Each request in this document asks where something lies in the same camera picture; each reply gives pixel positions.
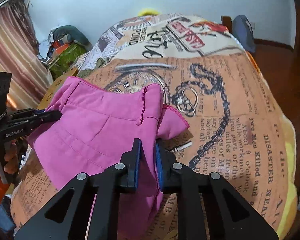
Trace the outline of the person left hand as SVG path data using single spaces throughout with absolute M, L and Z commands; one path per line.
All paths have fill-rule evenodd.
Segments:
M 10 148 L 6 150 L 5 161 L 7 164 L 4 166 L 4 171 L 8 174 L 14 174 L 18 171 L 19 167 L 19 160 L 18 160 L 18 149 L 15 141 L 10 143 Z

